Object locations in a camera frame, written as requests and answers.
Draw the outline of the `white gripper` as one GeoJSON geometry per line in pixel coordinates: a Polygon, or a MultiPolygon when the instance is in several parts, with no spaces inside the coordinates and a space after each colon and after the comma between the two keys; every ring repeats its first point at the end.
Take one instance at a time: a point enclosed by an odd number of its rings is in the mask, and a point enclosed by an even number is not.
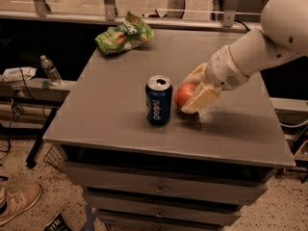
{"type": "Polygon", "coordinates": [[[181,111],[185,114],[197,113],[216,102],[221,89],[234,90],[248,80],[249,77],[237,67],[233,60],[230,46],[224,45],[211,56],[208,64],[199,65],[183,80],[184,84],[193,83],[198,86],[196,86],[192,97],[181,108],[181,111]],[[204,85],[208,83],[208,80],[214,85],[204,85]]]}

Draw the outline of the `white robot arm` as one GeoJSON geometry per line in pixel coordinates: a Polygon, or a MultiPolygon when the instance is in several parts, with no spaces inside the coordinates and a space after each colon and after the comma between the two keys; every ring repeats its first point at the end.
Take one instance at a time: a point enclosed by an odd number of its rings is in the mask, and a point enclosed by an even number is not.
{"type": "Polygon", "coordinates": [[[223,46],[184,79],[196,89],[180,110],[194,114],[216,102],[223,90],[244,85],[261,70],[307,56],[307,8],[308,0],[269,0],[259,29],[223,46]]]}

